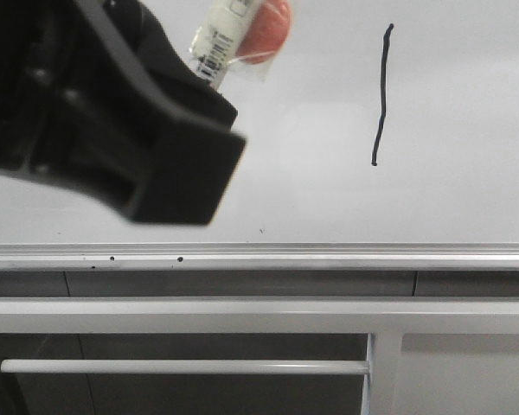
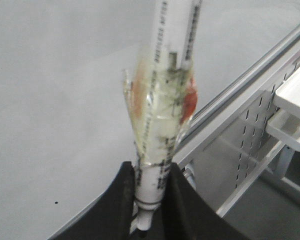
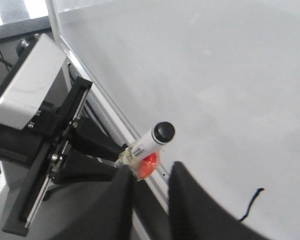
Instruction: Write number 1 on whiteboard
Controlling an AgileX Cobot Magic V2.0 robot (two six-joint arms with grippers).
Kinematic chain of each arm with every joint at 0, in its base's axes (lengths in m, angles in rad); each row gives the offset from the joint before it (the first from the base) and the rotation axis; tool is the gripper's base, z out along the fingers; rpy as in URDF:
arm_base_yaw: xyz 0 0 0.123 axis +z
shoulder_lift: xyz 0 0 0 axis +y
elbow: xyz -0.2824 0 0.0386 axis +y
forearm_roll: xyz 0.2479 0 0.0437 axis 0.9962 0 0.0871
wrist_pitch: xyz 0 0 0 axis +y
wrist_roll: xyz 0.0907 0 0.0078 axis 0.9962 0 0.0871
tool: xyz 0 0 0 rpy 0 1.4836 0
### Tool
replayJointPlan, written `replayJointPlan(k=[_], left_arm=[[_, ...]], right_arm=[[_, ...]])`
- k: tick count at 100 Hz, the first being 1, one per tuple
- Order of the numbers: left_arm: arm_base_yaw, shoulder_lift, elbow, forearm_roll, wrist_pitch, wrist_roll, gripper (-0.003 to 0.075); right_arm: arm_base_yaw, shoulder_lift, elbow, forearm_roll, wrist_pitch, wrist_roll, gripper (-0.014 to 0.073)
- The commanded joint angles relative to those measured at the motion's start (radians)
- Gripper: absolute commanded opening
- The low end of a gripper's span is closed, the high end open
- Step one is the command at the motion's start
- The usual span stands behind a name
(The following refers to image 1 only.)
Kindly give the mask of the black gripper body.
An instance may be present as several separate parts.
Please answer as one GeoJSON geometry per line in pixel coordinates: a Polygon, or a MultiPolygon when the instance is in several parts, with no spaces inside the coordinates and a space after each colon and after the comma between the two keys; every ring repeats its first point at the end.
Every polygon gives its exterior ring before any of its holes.
{"type": "Polygon", "coordinates": [[[0,173],[98,173],[96,134],[73,99],[96,61],[73,1],[0,1],[0,173]]]}

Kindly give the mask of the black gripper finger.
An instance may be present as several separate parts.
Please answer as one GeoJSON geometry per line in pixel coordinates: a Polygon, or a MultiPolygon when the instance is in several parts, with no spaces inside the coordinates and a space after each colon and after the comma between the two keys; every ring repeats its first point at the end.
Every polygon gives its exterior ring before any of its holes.
{"type": "Polygon", "coordinates": [[[90,195],[142,224],[208,224],[246,141],[179,105],[154,82],[103,10],[101,1],[73,1],[90,32],[76,49],[96,61],[80,76],[73,99],[96,134],[98,173],[35,173],[43,181],[90,195]]]}
{"type": "Polygon", "coordinates": [[[236,108],[187,66],[143,3],[104,1],[103,10],[168,98],[228,129],[233,127],[236,108]]]}

